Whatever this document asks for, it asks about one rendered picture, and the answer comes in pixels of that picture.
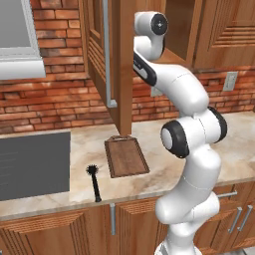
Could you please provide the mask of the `dark grey sink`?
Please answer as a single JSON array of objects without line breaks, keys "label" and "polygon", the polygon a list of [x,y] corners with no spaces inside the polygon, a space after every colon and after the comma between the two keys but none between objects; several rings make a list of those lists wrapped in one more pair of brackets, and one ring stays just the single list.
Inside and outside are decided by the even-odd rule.
[{"label": "dark grey sink", "polygon": [[0,201],[70,190],[71,133],[0,138]]}]

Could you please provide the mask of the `narrow wooden base cabinet door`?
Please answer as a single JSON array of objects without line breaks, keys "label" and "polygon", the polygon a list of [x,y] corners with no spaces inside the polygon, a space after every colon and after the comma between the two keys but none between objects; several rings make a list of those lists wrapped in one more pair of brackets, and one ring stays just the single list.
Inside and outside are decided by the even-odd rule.
[{"label": "narrow wooden base cabinet door", "polygon": [[117,204],[117,254],[153,255],[166,236],[167,227],[155,216],[156,198]]}]

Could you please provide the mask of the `black dish brush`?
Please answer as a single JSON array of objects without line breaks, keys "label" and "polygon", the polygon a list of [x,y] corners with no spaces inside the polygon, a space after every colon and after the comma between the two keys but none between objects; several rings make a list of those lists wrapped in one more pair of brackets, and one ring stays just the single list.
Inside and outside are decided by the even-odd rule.
[{"label": "black dish brush", "polygon": [[98,181],[96,174],[98,173],[98,167],[94,164],[91,164],[87,167],[87,174],[92,178],[94,194],[95,194],[95,202],[101,202],[101,195],[99,191]]}]

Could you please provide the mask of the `brown wooden cutting board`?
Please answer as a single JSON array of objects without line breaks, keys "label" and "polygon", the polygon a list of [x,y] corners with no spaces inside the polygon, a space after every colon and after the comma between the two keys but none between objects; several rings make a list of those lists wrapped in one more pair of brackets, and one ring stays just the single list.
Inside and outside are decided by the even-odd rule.
[{"label": "brown wooden cutting board", "polygon": [[130,135],[113,135],[105,141],[111,178],[149,173],[139,143]]}]

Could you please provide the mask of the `open wooden wall cabinet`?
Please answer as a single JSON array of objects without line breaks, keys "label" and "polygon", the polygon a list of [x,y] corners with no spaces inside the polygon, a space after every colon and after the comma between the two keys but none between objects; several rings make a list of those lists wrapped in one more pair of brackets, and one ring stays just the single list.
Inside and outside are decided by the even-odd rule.
[{"label": "open wooden wall cabinet", "polygon": [[135,0],[135,11],[163,13],[168,21],[164,51],[157,64],[192,67],[203,0]]}]

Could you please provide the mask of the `open wooden cabinet door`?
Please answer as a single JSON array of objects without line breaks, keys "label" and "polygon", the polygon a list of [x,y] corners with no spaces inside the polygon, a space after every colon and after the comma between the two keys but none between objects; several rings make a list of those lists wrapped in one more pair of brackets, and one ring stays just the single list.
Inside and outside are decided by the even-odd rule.
[{"label": "open wooden cabinet door", "polygon": [[[85,67],[107,107],[102,0],[78,1]],[[118,106],[107,108],[120,135],[131,134],[134,7],[135,0],[108,0],[112,98]]]}]

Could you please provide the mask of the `wooden drawer front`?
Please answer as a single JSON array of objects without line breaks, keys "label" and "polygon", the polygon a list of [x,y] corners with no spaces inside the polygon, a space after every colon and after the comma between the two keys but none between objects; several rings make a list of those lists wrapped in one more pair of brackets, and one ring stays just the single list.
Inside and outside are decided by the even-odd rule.
[{"label": "wooden drawer front", "polygon": [[217,186],[213,189],[213,191],[216,194],[222,194],[227,192],[233,192],[237,191],[238,194],[231,196],[231,197],[223,197],[220,198],[221,201],[235,201],[235,202],[245,202],[247,200],[247,197],[251,191],[251,188],[253,186],[253,182],[240,182],[240,183],[234,183],[234,184],[228,184],[223,186]]}]

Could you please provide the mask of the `closed wooden wall cabinet door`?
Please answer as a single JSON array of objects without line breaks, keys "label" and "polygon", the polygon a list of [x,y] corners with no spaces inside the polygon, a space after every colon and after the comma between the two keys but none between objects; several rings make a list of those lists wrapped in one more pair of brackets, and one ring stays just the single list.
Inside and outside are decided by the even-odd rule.
[{"label": "closed wooden wall cabinet door", "polygon": [[255,0],[204,0],[195,69],[255,66]]}]

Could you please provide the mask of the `white framed window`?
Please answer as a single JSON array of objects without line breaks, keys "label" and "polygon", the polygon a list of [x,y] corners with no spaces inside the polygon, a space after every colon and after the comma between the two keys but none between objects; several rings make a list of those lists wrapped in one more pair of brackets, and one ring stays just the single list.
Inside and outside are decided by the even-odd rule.
[{"label": "white framed window", "polygon": [[45,77],[30,0],[0,0],[0,81]]}]

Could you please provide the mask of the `wide wooden base cabinet door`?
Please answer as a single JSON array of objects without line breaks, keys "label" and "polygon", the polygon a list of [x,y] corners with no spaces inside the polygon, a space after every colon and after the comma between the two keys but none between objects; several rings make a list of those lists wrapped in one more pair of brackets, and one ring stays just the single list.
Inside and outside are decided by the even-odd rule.
[{"label": "wide wooden base cabinet door", "polygon": [[101,206],[0,222],[0,255],[107,255]]}]

